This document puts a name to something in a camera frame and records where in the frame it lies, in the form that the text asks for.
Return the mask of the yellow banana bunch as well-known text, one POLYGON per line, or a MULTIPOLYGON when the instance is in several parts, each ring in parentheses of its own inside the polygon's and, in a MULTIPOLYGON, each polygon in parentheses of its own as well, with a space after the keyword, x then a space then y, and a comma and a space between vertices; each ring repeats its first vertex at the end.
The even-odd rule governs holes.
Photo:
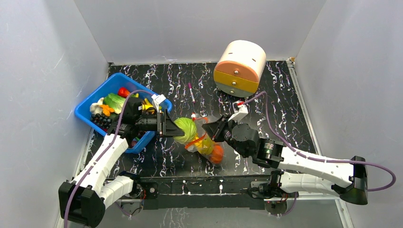
POLYGON ((195 140, 192 141, 192 144, 201 155, 210 155, 214 147, 214 142, 207 135, 204 135, 201 138, 196 136, 195 140))

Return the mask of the green cabbage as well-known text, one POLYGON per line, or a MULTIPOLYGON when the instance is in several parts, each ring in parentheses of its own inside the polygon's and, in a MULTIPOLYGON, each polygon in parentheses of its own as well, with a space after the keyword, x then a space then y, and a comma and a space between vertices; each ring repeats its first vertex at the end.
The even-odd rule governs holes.
POLYGON ((185 145, 192 142, 197 135, 197 127, 193 120, 186 117, 180 117, 177 118, 174 123, 184 132, 184 136, 174 137, 174 140, 185 145))

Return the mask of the single yellow banana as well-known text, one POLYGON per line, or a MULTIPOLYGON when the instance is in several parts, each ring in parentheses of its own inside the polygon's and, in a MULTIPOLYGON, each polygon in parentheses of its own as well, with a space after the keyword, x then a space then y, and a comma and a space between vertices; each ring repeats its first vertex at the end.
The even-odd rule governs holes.
POLYGON ((147 98, 145 98, 142 102, 142 111, 146 112, 148 114, 154 114, 156 109, 154 106, 148 101, 147 98))

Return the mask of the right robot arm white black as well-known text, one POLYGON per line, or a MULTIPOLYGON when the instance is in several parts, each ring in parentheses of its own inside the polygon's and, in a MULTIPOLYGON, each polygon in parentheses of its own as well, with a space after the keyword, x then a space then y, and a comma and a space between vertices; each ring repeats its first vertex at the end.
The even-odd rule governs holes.
POLYGON ((300 150, 291 150, 283 142, 261 138, 246 123, 235 123, 227 116, 202 128, 216 143, 226 142, 244 158, 263 168, 273 168, 270 182, 260 188, 274 197, 283 193, 314 192, 338 196, 356 204, 368 203, 365 158, 332 159, 300 150))

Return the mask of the clear zip top bag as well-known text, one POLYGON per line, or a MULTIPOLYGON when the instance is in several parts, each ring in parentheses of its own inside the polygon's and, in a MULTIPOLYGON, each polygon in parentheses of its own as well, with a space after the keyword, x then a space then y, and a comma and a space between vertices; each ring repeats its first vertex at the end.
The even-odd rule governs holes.
POLYGON ((199 114, 192 114, 191 119, 196 127, 195 137, 185 145, 189 152, 198 152, 213 165, 220 165, 224 157, 223 143, 214 142, 206 131, 202 128, 203 124, 216 121, 214 116, 202 117, 199 114))

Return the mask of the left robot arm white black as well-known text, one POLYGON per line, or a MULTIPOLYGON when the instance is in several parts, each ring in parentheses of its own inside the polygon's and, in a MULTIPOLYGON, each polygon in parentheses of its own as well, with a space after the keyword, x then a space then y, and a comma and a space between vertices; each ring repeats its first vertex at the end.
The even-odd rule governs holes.
POLYGON ((118 121, 110 126, 90 163, 72 181, 63 182, 59 187, 64 227, 72 221, 94 228, 101 222, 105 210, 122 196, 136 198, 141 194, 142 185, 132 174, 123 173, 105 184, 113 165, 140 131, 157 132, 160 137, 184 135, 166 109, 161 111, 155 106, 154 114, 144 115, 136 98, 126 98, 118 121))

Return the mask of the orange tangerine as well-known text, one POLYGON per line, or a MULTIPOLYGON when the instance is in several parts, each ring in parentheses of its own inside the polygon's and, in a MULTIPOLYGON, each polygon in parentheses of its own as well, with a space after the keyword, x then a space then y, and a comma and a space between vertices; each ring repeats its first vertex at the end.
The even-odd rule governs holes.
POLYGON ((211 154, 209 155, 209 160, 212 164, 220 164, 224 157, 224 149, 221 145, 216 144, 213 147, 211 154))

